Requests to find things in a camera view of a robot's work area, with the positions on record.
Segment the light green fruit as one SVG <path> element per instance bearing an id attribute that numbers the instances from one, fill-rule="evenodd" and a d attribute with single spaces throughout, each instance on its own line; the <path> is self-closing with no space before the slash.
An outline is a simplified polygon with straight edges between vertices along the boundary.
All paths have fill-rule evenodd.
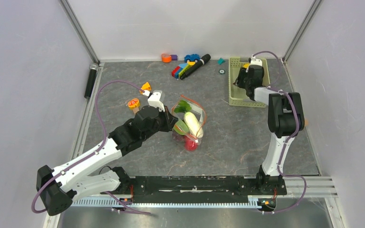
<path id="1" fill-rule="evenodd" d="M 181 119 L 179 119 L 175 123 L 173 130 L 176 131 L 179 135 L 186 135 L 190 132 L 190 129 L 187 126 L 187 124 Z"/>

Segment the purple grape bunch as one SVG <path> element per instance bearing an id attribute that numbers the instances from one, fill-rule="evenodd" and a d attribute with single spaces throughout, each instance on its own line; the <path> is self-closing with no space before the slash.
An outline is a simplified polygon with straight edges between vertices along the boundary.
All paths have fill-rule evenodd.
<path id="1" fill-rule="evenodd" d="M 185 135 L 181 135 L 177 133 L 176 131 L 172 131 L 172 139 L 176 143 L 184 144 L 185 143 Z"/>

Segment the green leaf vegetable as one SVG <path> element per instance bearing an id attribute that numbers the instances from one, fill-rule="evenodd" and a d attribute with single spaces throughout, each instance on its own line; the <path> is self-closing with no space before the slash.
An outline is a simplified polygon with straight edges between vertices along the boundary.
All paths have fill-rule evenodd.
<path id="1" fill-rule="evenodd" d="M 192 110 L 191 105 L 185 100 L 180 100 L 177 106 L 173 109 L 175 113 L 186 113 L 190 112 L 191 110 Z"/>

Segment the clear zip bag orange zipper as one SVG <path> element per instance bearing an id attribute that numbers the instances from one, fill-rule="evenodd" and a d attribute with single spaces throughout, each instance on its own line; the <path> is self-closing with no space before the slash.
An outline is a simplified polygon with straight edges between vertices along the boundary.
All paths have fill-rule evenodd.
<path id="1" fill-rule="evenodd" d="M 172 129 L 172 139 L 187 151 L 195 151 L 202 142 L 207 115 L 197 101 L 181 95 L 172 107 L 172 114 L 178 118 Z"/>

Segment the white radish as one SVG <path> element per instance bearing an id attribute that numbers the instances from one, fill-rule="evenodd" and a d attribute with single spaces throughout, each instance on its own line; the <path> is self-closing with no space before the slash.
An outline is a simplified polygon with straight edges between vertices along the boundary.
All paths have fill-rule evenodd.
<path id="1" fill-rule="evenodd" d="M 183 119 L 189 127 L 192 136 L 195 136 L 196 138 L 203 137 L 202 125 L 199 123 L 196 116 L 192 112 L 186 112 Z"/>

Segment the red apple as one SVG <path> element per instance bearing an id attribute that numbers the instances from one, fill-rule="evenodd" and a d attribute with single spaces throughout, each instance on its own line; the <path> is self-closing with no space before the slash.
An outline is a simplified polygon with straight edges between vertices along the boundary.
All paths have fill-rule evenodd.
<path id="1" fill-rule="evenodd" d="M 195 151 L 198 147 L 198 143 L 190 138 L 185 138 L 184 147 L 187 151 Z"/>

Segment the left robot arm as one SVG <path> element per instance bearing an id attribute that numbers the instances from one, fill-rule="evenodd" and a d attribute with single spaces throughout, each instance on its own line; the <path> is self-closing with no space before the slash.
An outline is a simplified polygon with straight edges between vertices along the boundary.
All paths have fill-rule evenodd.
<path id="1" fill-rule="evenodd" d="M 97 176 L 90 174 L 140 148 L 155 133 L 170 132 L 178 120 L 167 107 L 162 111 L 146 105 L 134 118 L 105 134 L 103 141 L 83 155 L 55 168 L 40 167 L 32 211 L 54 216 L 68 209 L 74 201 L 91 194 L 114 190 L 126 193 L 130 189 L 130 180 L 116 171 Z"/>

